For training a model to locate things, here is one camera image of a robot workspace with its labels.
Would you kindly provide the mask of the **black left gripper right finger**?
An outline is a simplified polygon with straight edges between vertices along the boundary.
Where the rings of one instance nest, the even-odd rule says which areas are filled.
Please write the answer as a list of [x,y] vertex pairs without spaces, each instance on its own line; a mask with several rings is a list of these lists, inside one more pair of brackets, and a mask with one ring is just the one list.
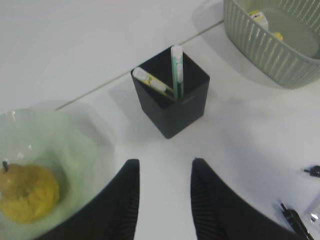
[[190,199],[199,240],[302,240],[239,197],[202,158],[192,162]]

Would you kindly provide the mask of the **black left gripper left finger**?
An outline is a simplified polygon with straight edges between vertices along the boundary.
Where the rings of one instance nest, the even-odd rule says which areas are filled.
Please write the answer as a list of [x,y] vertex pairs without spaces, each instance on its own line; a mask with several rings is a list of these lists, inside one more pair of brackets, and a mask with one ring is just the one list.
[[41,240],[132,240],[140,205],[140,162],[129,159],[83,209]]

